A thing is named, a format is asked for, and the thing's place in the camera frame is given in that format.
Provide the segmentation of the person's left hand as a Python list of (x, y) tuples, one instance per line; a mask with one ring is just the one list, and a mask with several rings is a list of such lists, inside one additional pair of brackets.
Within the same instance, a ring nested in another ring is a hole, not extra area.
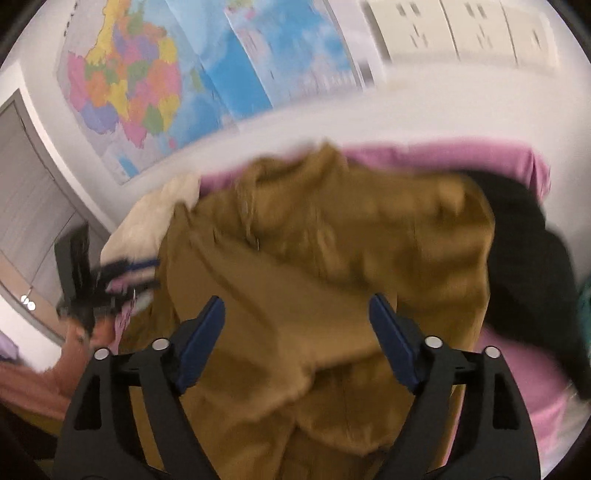
[(78, 320), (68, 318), (67, 333), (62, 347), (61, 360), (67, 367), (85, 364), (96, 349), (109, 347), (115, 340), (115, 320), (102, 317), (95, 322), (94, 329), (88, 333)]

